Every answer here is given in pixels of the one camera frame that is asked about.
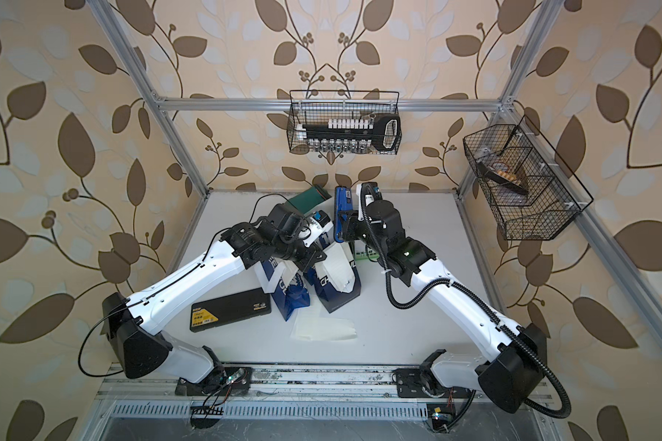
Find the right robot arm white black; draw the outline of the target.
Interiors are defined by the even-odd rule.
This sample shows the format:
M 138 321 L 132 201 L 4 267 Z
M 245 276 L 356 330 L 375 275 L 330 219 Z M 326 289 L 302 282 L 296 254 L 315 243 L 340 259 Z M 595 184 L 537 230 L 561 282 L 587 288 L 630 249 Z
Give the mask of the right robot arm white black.
M 390 201 L 372 197 L 365 201 L 365 207 L 354 209 L 350 198 L 337 199 L 335 239 L 364 242 L 378 253 L 386 286 L 399 279 L 417 291 L 410 301 L 392 299 L 395 308 L 408 310 L 431 300 L 481 354 L 476 361 L 461 362 L 439 349 L 419 366 L 411 387 L 435 398 L 452 388 L 481 391 L 507 413 L 529 404 L 547 366 L 542 331 L 536 325 L 519 325 L 459 282 L 428 246 L 406 235 L 400 213 Z

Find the blue stapler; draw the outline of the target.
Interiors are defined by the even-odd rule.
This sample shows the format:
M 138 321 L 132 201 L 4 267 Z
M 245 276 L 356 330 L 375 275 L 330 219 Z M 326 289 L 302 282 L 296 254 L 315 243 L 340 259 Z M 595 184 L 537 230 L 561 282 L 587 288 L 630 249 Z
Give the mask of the blue stapler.
M 337 186 L 335 188 L 334 208 L 334 240 L 337 243 L 343 243 L 350 223 L 349 218 L 354 212 L 349 187 Z

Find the dark blue bag white handles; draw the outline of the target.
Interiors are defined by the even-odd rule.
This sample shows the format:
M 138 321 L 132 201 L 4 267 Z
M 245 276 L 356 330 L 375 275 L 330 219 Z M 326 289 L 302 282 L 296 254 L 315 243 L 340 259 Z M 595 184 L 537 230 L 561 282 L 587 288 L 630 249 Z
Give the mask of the dark blue bag white handles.
M 316 285 L 316 295 L 329 312 L 335 312 L 360 297 L 362 282 L 353 253 L 347 243 L 334 243 L 324 251 L 327 259 L 317 263 L 327 270 L 329 283 L 323 287 Z

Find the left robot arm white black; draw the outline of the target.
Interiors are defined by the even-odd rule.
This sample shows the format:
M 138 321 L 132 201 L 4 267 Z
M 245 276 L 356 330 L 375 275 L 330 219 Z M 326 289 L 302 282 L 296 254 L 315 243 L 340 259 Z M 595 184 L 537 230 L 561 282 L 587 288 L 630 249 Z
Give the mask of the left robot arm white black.
M 303 216 L 285 204 L 255 222 L 222 231 L 206 251 L 180 270 L 125 297 L 118 292 L 102 303 L 104 331 L 124 375 L 133 380 L 159 371 L 189 383 L 205 384 L 222 373 L 209 347 L 193 347 L 165 328 L 203 294 L 272 257 L 305 271 L 327 257 L 316 242 L 333 228 L 325 211 Z

